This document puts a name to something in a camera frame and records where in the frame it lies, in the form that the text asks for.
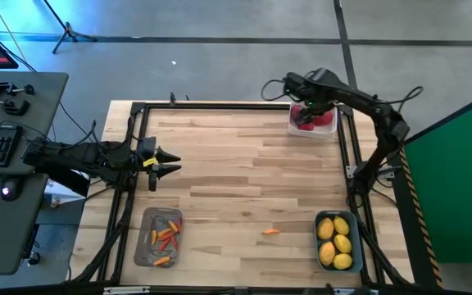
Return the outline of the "white plastic basket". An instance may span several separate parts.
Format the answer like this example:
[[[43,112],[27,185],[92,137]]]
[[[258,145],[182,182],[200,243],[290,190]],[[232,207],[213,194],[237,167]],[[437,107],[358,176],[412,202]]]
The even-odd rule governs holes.
[[[304,131],[297,128],[298,125],[313,123],[308,117],[305,118],[306,107],[304,103],[292,102],[289,108],[288,133],[298,137],[327,139],[331,138],[338,128],[338,109],[331,109],[334,113],[334,120],[331,125],[315,126],[313,131]]]

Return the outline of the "white paper sheet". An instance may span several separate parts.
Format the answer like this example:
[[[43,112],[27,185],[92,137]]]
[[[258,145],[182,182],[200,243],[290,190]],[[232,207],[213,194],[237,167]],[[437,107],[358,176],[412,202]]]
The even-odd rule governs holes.
[[[51,179],[47,182],[43,195],[47,200],[50,201],[51,207],[58,207],[61,204],[67,202],[74,202],[84,199],[84,196]]]

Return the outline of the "yellow plastic lemon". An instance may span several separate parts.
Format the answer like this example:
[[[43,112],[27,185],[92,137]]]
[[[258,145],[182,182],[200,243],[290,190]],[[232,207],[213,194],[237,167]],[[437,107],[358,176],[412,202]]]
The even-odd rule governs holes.
[[[333,267],[336,270],[345,270],[352,266],[353,259],[347,253],[340,253],[336,255],[332,261]]]
[[[348,237],[343,234],[336,234],[334,236],[334,246],[340,253],[349,254],[352,252],[352,243]]]
[[[341,216],[335,216],[333,219],[334,229],[338,234],[347,236],[350,232],[350,226]]]

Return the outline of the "black tripod stand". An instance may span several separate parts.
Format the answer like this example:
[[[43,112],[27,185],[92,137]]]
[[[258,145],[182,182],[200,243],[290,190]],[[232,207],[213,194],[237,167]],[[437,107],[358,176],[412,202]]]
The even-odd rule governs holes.
[[[55,10],[52,8],[51,4],[49,3],[48,0],[43,0],[43,3],[47,6],[48,10],[53,14],[55,17],[57,23],[63,28],[63,34],[57,41],[57,44],[55,45],[54,49],[52,50],[52,54],[57,54],[57,51],[59,47],[65,42],[71,40],[72,42],[78,42],[79,39],[85,39],[90,42],[97,42],[97,38],[87,35],[87,34],[81,34],[80,32],[77,32],[73,30],[70,22],[63,22],[60,18],[60,16],[55,12]]]

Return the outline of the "dark desk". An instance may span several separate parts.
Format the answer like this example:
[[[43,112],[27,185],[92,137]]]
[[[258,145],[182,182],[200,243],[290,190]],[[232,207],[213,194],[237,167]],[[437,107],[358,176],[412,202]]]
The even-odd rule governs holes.
[[[14,97],[17,103],[30,103],[23,116],[10,116],[0,108],[0,125],[22,128],[11,162],[0,167],[0,185],[7,177],[23,179],[22,193],[15,201],[4,201],[0,194],[0,275],[12,275],[18,269],[48,181],[47,175],[35,174],[34,167],[26,165],[22,157],[30,140],[48,134],[68,79],[69,75],[61,72],[0,71],[0,82],[18,87],[31,84],[35,89],[33,96],[19,93]]]

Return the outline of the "silver metal plate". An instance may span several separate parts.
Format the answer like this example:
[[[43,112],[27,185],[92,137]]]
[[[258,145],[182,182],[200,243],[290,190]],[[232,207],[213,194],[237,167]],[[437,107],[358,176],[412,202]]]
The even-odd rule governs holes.
[[[379,295],[379,291],[370,288],[335,288],[333,295]]]
[[[137,295],[150,292],[149,286],[116,286],[104,288],[102,295]]]

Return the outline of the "black computer mouse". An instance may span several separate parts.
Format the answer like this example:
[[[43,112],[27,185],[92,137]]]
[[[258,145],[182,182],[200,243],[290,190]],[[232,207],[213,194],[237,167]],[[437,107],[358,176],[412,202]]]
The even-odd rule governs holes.
[[[7,177],[0,185],[1,198],[4,201],[15,201],[20,197],[23,190],[23,179],[20,177]]]

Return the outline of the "blue plastic basket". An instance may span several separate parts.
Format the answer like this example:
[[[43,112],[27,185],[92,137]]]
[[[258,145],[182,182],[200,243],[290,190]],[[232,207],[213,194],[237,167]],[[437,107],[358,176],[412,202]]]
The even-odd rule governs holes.
[[[320,260],[319,260],[320,246],[325,242],[334,243],[334,236],[338,233],[334,230],[334,234],[330,239],[321,240],[317,237],[317,234],[316,234],[317,225],[325,217],[329,217],[331,220],[333,220],[335,216],[341,216],[343,219],[345,219],[347,221],[347,223],[350,226],[350,232],[347,235],[347,237],[352,243],[352,252],[349,253],[349,255],[352,257],[353,263],[352,263],[352,266],[350,268],[345,269],[345,270],[336,270],[333,267],[333,264],[331,264],[329,266],[323,266],[323,265],[321,265]],[[351,274],[359,273],[362,270],[364,264],[363,264],[363,253],[362,253],[362,246],[361,246],[361,240],[360,240],[360,235],[359,235],[359,229],[358,229],[358,226],[357,226],[357,223],[356,223],[356,217],[351,212],[349,212],[349,211],[320,211],[320,212],[318,212],[315,216],[314,232],[315,232],[316,260],[317,260],[319,266],[322,269],[327,270],[327,271],[332,271],[332,272],[348,273],[348,274],[349,273],[351,273]],[[335,247],[335,256],[338,255],[338,254],[340,254],[340,252]]]

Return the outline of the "green panel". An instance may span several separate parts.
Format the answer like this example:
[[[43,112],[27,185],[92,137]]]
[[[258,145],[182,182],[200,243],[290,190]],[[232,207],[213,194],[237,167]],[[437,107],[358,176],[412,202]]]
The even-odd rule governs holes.
[[[441,263],[472,263],[472,102],[404,146],[429,238]]]

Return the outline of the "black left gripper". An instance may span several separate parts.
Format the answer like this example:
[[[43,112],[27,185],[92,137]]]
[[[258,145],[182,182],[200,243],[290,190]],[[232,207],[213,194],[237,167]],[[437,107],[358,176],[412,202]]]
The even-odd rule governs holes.
[[[170,163],[181,160],[179,156],[164,151],[162,147],[157,148],[155,152],[155,158],[159,163]],[[157,190],[158,178],[162,178],[182,168],[181,165],[176,164],[154,164],[144,167],[143,162],[147,159],[145,159],[139,151],[135,150],[131,151],[131,160],[132,171],[136,173],[145,172],[148,175],[148,190],[151,192],[155,192]]]

